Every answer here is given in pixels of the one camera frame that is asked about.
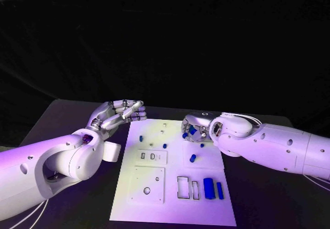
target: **table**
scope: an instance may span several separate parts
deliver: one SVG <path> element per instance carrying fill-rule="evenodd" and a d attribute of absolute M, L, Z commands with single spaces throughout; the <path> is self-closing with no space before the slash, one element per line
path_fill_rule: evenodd
<path fill-rule="evenodd" d="M 99 103 L 54 100 L 49 105 L 21 145 L 72 133 L 86 126 L 86 121 Z M 191 110 L 147 107 L 152 119 L 181 120 Z M 281 116 L 253 115 L 263 123 L 292 126 Z M 34 228 L 227 228 L 219 226 L 160 224 L 109 221 L 116 181 L 129 124 L 121 125 L 109 141 L 121 144 L 116 163 L 102 161 L 95 175 L 86 181 L 66 188 L 50 200 Z M 330 228 L 330 192 L 311 183 L 304 176 L 284 173 L 242 157 L 223 154 L 224 175 L 237 228 Z M 10 228 L 34 208 L 0 222 L 0 228 Z M 28 228 L 39 213 L 17 228 Z"/>

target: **robotic hand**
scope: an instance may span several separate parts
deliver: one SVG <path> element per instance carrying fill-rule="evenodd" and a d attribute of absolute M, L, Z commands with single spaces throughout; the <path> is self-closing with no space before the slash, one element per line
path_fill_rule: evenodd
<path fill-rule="evenodd" d="M 0 221 L 86 180 L 102 160 L 116 161 L 119 145 L 105 140 L 119 124 L 147 119 L 144 110 L 142 101 L 105 102 L 86 128 L 0 153 Z"/>
<path fill-rule="evenodd" d="M 250 116 L 193 112 L 181 122 L 183 138 L 191 142 L 211 139 L 229 156 L 288 173 L 330 179 L 330 139 L 291 127 L 262 124 Z"/>

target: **dark backdrop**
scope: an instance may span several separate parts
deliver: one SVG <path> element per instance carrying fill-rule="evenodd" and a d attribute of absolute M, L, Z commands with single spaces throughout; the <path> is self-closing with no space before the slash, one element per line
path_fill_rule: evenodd
<path fill-rule="evenodd" d="M 0 144 L 53 99 L 282 115 L 328 135 L 322 0 L 0 0 Z"/>

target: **white board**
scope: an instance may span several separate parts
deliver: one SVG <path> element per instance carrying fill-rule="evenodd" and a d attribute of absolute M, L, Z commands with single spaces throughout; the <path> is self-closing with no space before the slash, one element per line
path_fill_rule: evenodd
<path fill-rule="evenodd" d="M 200 148 L 198 143 L 183 140 L 180 121 L 147 119 L 131 123 L 109 220 L 236 226 L 220 151 L 211 143 L 203 144 Z M 188 178 L 188 199 L 177 198 L 177 177 Z M 213 179 L 216 199 L 204 198 L 203 178 Z M 191 181 L 197 182 L 198 200 L 193 199 Z M 223 200 L 216 182 L 222 183 Z M 144 194 L 147 186 L 152 188 Z"/>

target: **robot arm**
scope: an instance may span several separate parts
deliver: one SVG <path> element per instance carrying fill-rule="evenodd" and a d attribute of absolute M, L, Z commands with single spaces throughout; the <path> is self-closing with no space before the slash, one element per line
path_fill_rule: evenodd
<path fill-rule="evenodd" d="M 144 110 L 141 101 L 105 102 L 86 128 L 0 153 L 0 221 L 86 180 L 102 160 L 116 161 L 119 145 L 105 140 L 119 124 L 147 119 Z"/>
<path fill-rule="evenodd" d="M 328 138 L 279 125 L 252 125 L 243 117 L 229 113 L 222 113 L 219 117 L 207 112 L 203 114 L 188 114 L 183 120 L 186 140 L 203 141 L 210 138 L 229 156 L 242 156 L 250 162 L 284 172 L 330 179 Z"/>

